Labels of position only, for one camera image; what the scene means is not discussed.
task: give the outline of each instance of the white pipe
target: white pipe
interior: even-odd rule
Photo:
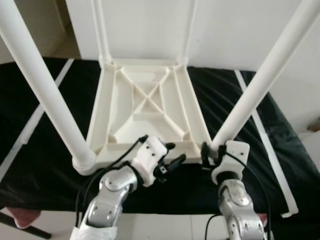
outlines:
[[[0,0],[0,35],[72,154],[74,168],[83,175],[94,172],[96,155],[86,144],[14,0]]]
[[[252,111],[265,97],[296,52],[304,36],[316,21],[319,12],[320,0],[303,0],[300,3],[246,91],[213,138],[210,144],[212,155],[215,155],[220,145],[233,140],[240,132]]]

